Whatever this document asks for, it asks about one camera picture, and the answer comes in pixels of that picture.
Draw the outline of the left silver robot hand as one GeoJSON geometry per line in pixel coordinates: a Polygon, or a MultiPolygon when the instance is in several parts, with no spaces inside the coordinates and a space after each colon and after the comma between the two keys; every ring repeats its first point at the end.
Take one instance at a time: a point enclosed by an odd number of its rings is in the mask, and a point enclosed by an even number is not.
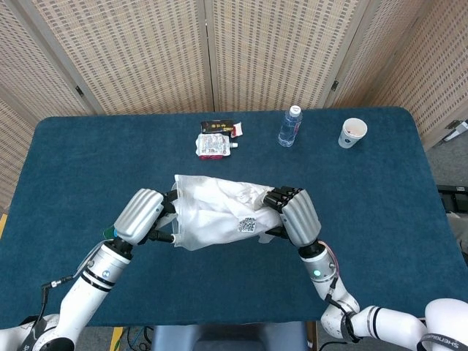
{"type": "Polygon", "coordinates": [[[153,189],[138,190],[114,222],[114,236],[133,246],[142,245],[147,240],[173,244],[175,236],[162,231],[162,228],[177,217],[173,205],[177,199],[176,190],[166,193],[153,189]]]}

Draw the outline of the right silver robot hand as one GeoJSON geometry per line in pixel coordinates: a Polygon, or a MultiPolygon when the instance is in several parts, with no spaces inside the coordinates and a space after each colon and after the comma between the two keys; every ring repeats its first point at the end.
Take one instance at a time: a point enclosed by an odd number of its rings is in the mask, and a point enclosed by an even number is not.
{"type": "Polygon", "coordinates": [[[313,244],[322,225],[308,192],[302,188],[282,186],[267,191],[263,205],[277,211],[282,220],[282,228],[269,230],[268,234],[285,237],[298,247],[313,244]]]}

